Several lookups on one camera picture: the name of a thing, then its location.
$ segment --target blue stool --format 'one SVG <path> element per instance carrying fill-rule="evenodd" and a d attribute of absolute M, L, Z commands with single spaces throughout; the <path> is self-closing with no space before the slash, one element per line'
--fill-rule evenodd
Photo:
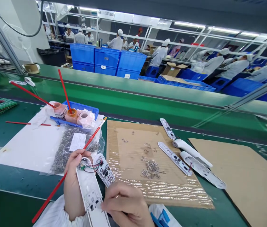
<path fill-rule="evenodd" d="M 145 76 L 156 78 L 158 72 L 159 72 L 159 67 L 149 66 L 148 69 L 146 70 Z"/>
<path fill-rule="evenodd" d="M 210 84 L 210 86 L 216 88 L 216 92 L 222 90 L 231 80 L 220 77 L 215 82 Z"/>

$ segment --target label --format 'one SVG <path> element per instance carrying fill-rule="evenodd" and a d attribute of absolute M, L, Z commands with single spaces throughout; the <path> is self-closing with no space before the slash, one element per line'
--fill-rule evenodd
<path fill-rule="evenodd" d="M 73 139 L 71 140 L 70 152 L 77 149 L 83 149 L 85 145 L 86 135 L 83 133 L 74 133 Z"/>

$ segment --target red brush handle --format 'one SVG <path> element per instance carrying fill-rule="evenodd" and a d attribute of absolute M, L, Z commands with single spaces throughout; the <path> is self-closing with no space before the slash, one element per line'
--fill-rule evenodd
<path fill-rule="evenodd" d="M 50 105 L 51 107 L 55 108 L 52 104 L 48 103 L 47 101 L 45 101 L 44 99 L 40 98 L 39 96 L 35 95 L 34 93 L 30 92 L 29 90 L 25 89 L 24 87 L 21 87 L 20 85 L 14 83 L 13 81 L 11 82 L 12 85 L 20 88 L 21 90 L 25 91 L 26 93 L 30 94 L 31 96 L 34 96 L 35 98 L 39 99 L 40 101 Z"/>

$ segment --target white electronic device housing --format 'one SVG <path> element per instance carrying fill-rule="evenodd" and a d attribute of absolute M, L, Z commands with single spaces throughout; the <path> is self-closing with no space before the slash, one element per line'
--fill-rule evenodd
<path fill-rule="evenodd" d="M 176 139 L 172 141 L 172 145 L 176 148 L 181 148 L 187 153 L 189 153 L 192 157 L 194 157 L 196 160 L 198 160 L 200 163 L 202 163 L 204 166 L 210 168 L 213 165 L 207 161 L 203 156 L 201 156 L 200 153 L 198 153 L 192 146 L 190 146 L 188 143 L 181 139 Z"/>

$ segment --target human hand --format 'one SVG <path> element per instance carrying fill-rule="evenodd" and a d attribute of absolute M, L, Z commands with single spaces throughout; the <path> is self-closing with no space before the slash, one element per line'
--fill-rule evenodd
<path fill-rule="evenodd" d="M 123 182 L 114 182 L 109 186 L 101 207 L 120 227 L 155 226 L 141 190 Z"/>
<path fill-rule="evenodd" d="M 91 152 L 78 149 L 71 153 L 67 164 L 65 166 L 64 174 L 67 175 L 64 181 L 64 210 L 68 213 L 70 221 L 75 220 L 76 217 L 85 215 L 85 208 L 83 204 L 83 198 L 81 195 L 79 182 L 77 178 L 76 168 L 80 164 L 82 157 L 90 157 Z"/>

